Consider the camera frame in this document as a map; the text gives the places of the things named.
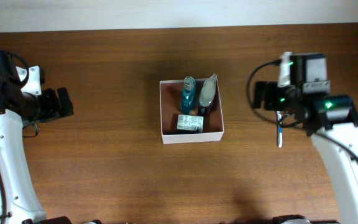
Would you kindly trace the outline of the blue white toothbrush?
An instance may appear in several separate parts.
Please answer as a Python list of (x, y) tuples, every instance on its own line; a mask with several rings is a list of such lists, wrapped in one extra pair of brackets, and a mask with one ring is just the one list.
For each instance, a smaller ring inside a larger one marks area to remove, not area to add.
[(281, 148), (283, 146), (283, 130), (282, 130), (282, 122), (284, 116), (280, 111), (276, 112), (276, 119), (277, 119), (277, 146)]

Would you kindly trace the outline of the clear spray bottle purple liquid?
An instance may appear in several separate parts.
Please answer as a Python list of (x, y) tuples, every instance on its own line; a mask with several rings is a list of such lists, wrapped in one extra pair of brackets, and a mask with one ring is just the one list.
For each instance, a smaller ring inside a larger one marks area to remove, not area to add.
[(217, 74), (213, 74), (204, 83), (200, 92), (198, 102), (198, 115), (207, 116), (211, 110), (213, 100), (216, 94), (216, 81), (218, 79)]

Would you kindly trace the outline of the teal mouthwash bottle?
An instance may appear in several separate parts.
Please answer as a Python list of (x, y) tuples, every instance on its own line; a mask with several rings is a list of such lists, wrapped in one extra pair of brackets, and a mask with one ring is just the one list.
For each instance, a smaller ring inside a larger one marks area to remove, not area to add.
[(186, 77), (183, 81), (181, 110), (183, 114), (189, 114), (195, 106), (196, 81), (193, 77)]

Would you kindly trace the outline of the green white small box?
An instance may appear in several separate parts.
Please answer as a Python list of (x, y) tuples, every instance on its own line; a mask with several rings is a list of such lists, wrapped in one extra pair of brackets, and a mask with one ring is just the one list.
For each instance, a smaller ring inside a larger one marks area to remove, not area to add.
[(193, 116), (188, 114), (179, 114), (177, 129), (196, 133), (203, 132), (204, 118), (202, 116)]

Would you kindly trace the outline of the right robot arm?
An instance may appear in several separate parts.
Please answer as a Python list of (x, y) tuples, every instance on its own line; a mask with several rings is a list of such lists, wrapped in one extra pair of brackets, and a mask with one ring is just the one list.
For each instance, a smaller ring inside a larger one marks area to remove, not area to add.
[(275, 82), (247, 82), (252, 112), (277, 127), (297, 129), (310, 137), (327, 170), (336, 197), (339, 223), (358, 223), (358, 112), (348, 95), (332, 95), (326, 56), (322, 53), (285, 52), (258, 66), (278, 66)]

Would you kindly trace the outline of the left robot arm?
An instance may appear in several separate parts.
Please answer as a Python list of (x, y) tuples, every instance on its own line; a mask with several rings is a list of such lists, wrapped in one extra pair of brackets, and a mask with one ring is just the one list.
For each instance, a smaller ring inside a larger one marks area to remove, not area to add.
[(69, 223), (47, 218), (32, 184), (23, 130), (73, 115), (68, 90), (42, 89), (44, 71), (0, 50), (0, 223)]

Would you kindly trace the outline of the white open cardboard box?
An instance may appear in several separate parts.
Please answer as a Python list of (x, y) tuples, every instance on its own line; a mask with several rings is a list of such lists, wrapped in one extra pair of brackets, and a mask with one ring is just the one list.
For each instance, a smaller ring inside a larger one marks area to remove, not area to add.
[(178, 115), (181, 114), (183, 80), (164, 80), (159, 83), (160, 127), (164, 144), (220, 141), (224, 134), (223, 111), (219, 83), (212, 108), (204, 119), (202, 133), (183, 133), (177, 130)]

